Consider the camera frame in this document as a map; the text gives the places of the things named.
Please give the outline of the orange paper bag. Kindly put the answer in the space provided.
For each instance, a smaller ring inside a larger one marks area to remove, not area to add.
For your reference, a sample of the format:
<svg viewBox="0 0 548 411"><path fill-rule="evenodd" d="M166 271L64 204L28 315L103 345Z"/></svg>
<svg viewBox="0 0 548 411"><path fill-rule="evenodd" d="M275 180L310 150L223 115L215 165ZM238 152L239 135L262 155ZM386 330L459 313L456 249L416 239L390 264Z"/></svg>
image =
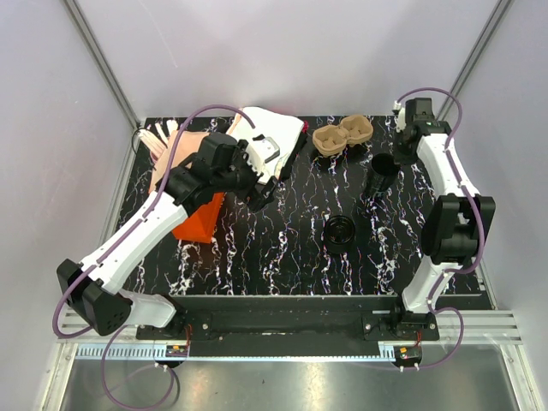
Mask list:
<svg viewBox="0 0 548 411"><path fill-rule="evenodd" d="M178 131L175 131L170 136L168 148L156 163L153 162L149 190L159 188L164 173L170 170L164 191L178 205L184 206L188 214L187 219L172 230L173 236L181 241L209 244L212 241L224 195L218 193L207 197L204 184L179 167L183 160L198 151L200 143L208 133L185 131L179 141L175 142L177 133Z"/></svg>

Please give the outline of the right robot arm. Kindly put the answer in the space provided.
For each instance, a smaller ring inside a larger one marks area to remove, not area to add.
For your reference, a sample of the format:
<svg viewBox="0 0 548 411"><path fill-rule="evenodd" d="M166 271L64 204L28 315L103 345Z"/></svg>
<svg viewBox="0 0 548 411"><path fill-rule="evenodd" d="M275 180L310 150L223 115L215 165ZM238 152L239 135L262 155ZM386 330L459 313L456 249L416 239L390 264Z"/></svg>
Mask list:
<svg viewBox="0 0 548 411"><path fill-rule="evenodd" d="M396 161L422 162L435 202L422 227L422 260L391 310L389 329L399 339L435 325L438 297L455 275L475 271L481 261L495 200L472 184L456 153L454 128L439 121L429 98L394 103Z"/></svg>

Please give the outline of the black tall coffee cup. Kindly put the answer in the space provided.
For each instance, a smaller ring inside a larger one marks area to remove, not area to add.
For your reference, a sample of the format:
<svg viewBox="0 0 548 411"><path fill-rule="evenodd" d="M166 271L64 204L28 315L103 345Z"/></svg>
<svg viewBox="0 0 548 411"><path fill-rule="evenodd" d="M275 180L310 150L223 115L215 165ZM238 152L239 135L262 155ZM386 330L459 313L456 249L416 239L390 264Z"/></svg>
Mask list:
<svg viewBox="0 0 548 411"><path fill-rule="evenodd" d="M366 174L366 186L363 194L367 198L383 195L396 180L400 165L389 153L380 153L372 158Z"/></svg>

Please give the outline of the black cup lid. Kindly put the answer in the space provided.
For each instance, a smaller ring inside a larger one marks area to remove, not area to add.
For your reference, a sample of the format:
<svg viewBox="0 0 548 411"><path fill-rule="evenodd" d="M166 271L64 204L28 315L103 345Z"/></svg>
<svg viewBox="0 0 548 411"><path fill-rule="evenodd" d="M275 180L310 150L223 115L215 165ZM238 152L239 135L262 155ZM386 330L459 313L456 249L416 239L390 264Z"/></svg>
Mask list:
<svg viewBox="0 0 548 411"><path fill-rule="evenodd" d="M328 253L346 253L354 242L355 225L350 217L330 217L324 226L323 243Z"/></svg>

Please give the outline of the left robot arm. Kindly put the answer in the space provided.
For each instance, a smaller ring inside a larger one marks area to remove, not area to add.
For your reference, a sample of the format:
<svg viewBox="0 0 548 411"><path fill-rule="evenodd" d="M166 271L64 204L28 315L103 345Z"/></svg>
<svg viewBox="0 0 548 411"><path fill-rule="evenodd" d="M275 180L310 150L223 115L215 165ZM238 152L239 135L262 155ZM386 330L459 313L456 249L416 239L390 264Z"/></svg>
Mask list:
<svg viewBox="0 0 548 411"><path fill-rule="evenodd" d="M233 193L252 211L271 202L277 178L260 183L265 166L278 158L271 137L235 140L210 133L197 152L163 179L145 204L100 249L81 262L65 259L57 267L63 301L89 330L108 336L124 325L151 325L163 337L179 337L185 318L161 295L128 292L123 285L137 264L176 226L184 223L217 193Z"/></svg>

